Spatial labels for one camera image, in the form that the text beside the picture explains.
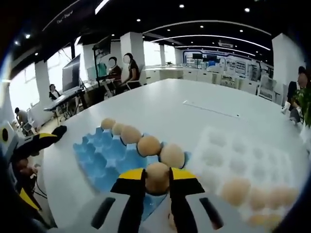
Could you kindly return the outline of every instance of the blue egg tray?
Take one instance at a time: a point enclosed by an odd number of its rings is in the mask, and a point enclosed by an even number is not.
[[[136,143],[125,146],[119,135],[113,135],[111,130],[102,130],[100,127],[96,128],[95,134],[88,133],[84,136],[81,144],[74,143],[73,149],[79,166],[92,186],[100,192],[109,192],[120,174],[160,162],[157,155],[141,157]],[[185,152],[185,164],[189,157],[190,153]],[[165,197],[166,195],[152,196],[146,193],[141,220],[144,221]]]

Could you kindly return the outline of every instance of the white egg tray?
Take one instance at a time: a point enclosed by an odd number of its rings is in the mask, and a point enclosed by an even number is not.
[[[238,133],[206,127],[186,169],[197,175],[207,192],[220,196],[225,182],[233,177],[247,178],[251,188],[267,192],[273,187],[295,187],[289,155],[262,142]],[[249,205],[249,193],[238,208],[243,220],[253,214],[285,215],[288,208],[271,210],[265,207],[254,212]]]

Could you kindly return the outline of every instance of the potted plant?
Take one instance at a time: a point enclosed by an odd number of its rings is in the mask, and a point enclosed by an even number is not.
[[[304,88],[298,90],[295,99],[299,102],[303,118],[303,126],[300,137],[304,143],[311,145],[311,89]]]

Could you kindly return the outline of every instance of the ceiling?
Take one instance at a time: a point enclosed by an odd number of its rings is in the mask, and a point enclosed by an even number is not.
[[[286,15],[289,6],[280,0],[223,0],[221,3],[205,0],[110,0],[95,15],[95,8],[100,2],[102,0],[47,0],[42,5],[39,4],[35,7],[37,13],[29,17],[17,36],[18,45],[12,43],[13,58],[16,59],[35,47],[39,55],[29,57],[25,64],[34,60],[46,60],[80,35],[80,43],[91,44],[107,35],[114,34],[113,38],[119,39],[123,34],[133,31],[145,33],[144,39],[147,41],[185,35],[233,37],[240,40],[194,36],[175,38],[174,41],[179,46],[219,47],[219,39],[224,39],[233,44],[233,49],[254,54],[256,59],[273,65],[271,40],[281,32],[286,33],[289,23],[293,23],[292,18],[295,17],[294,14]],[[60,20],[62,17],[61,21],[65,23],[54,21],[48,25],[73,3],[75,4],[56,19]],[[249,8],[250,12],[245,12],[245,8]],[[270,50],[241,40],[259,44]],[[172,45],[171,40],[161,40],[159,43]],[[205,49],[228,51],[219,48]]]

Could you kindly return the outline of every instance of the brown egg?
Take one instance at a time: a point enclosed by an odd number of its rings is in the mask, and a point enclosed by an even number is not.
[[[177,228],[174,222],[174,215],[171,212],[169,213],[169,225],[174,231],[177,231]]]
[[[167,144],[160,153],[162,163],[170,167],[182,168],[185,164],[185,154],[176,144]]]
[[[267,215],[253,215],[248,219],[247,224],[251,227],[266,226],[267,219]]]
[[[259,188],[252,188],[250,192],[249,204],[252,210],[257,211],[265,207],[267,203],[267,193]]]
[[[165,193],[169,186],[169,167],[163,163],[153,163],[146,168],[146,189],[150,194]]]
[[[124,125],[121,123],[115,123],[112,127],[112,134],[113,135],[120,135]]]
[[[274,230],[282,221],[282,216],[281,215],[276,215],[276,214],[270,214],[267,217],[267,227],[270,230]]]
[[[291,206],[298,197],[298,190],[295,188],[288,188],[284,195],[284,205]]]
[[[275,187],[267,196],[267,205],[277,210],[284,203],[285,190],[283,187]]]
[[[161,144],[153,136],[144,136],[142,137],[137,144],[138,152],[146,157],[148,155],[156,155],[161,151]]]
[[[133,126],[125,125],[121,131],[121,139],[124,144],[138,143],[141,133]]]
[[[251,184],[245,178],[233,178],[223,185],[221,196],[233,206],[240,206],[247,196]]]
[[[101,123],[101,128],[103,130],[110,130],[112,129],[113,125],[116,123],[116,121],[114,119],[111,118],[105,118],[104,120],[102,120]]]

